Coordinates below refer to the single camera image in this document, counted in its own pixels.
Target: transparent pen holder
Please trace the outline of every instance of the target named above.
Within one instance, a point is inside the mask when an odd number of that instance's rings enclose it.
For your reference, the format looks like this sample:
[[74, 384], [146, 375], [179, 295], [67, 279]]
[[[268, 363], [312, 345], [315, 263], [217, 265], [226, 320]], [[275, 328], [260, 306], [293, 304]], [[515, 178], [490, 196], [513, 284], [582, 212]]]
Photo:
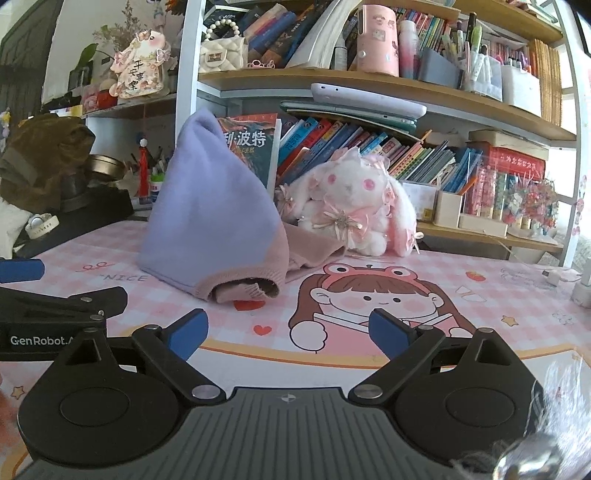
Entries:
[[469, 68], [466, 59], [460, 61], [464, 71], [462, 90], [503, 101], [501, 62], [482, 53], [470, 52]]

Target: metal screw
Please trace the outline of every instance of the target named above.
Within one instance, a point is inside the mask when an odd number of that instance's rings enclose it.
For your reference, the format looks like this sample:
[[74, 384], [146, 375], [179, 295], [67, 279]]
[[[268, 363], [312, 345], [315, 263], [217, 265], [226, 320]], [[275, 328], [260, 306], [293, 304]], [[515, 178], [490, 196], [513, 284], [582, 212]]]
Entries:
[[364, 384], [357, 385], [353, 389], [353, 393], [359, 398], [365, 398], [366, 400], [373, 400], [374, 398], [381, 397], [384, 392], [377, 385]]
[[198, 385], [191, 390], [191, 395], [199, 400], [212, 400], [217, 398], [222, 391], [215, 385]]

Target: green leaf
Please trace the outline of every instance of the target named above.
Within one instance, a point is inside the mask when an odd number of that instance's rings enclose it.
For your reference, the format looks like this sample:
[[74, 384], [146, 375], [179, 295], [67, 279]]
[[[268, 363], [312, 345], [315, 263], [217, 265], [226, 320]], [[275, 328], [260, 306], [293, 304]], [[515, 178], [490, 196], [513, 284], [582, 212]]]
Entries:
[[82, 53], [80, 54], [80, 60], [78, 60], [78, 65], [76, 65], [76, 69], [85, 67], [86, 64], [92, 60], [92, 57], [95, 56], [98, 46], [98, 43], [91, 43], [84, 50], [82, 50]]

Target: star print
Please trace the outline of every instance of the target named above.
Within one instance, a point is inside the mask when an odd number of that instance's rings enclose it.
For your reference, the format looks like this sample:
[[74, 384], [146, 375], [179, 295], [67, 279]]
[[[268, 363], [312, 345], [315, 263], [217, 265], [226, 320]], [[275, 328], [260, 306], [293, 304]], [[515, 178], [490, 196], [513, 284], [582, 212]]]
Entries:
[[501, 319], [501, 321], [503, 323], [506, 323], [510, 327], [514, 327], [515, 325], [519, 325], [519, 323], [517, 323], [517, 321], [513, 317], [508, 317], [506, 315], [503, 315], [503, 318]]
[[14, 387], [12, 389], [12, 393], [10, 394], [10, 396], [12, 398], [16, 398], [17, 400], [20, 400], [20, 398], [25, 394], [25, 387], [20, 386], [20, 387]]

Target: decorative rabbit sign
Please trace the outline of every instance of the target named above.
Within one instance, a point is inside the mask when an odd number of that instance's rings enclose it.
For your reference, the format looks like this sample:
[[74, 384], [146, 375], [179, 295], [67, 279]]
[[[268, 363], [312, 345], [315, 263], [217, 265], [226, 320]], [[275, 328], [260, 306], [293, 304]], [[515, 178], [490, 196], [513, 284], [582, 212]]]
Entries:
[[115, 53], [111, 70], [118, 81], [110, 89], [112, 96], [122, 99], [160, 92], [165, 86], [163, 63], [170, 58], [170, 44], [155, 30], [136, 34], [122, 52]]

